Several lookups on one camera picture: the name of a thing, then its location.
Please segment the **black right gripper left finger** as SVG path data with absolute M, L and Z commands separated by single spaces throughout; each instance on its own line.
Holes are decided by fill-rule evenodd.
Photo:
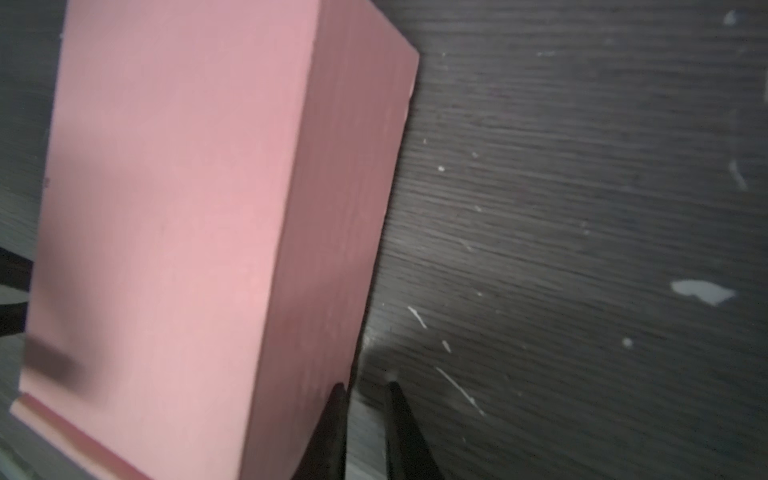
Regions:
M 346 475 L 348 393 L 343 383 L 331 390 L 293 480 L 344 480 Z

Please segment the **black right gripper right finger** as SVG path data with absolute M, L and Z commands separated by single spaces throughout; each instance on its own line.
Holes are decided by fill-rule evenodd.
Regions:
M 444 480 L 400 385 L 385 386 L 385 432 L 389 480 Z

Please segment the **pink cardboard box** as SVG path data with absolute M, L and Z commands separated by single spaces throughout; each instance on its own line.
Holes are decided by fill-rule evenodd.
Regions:
M 13 414 L 288 479 L 350 375 L 419 55 L 369 1 L 71 1 Z

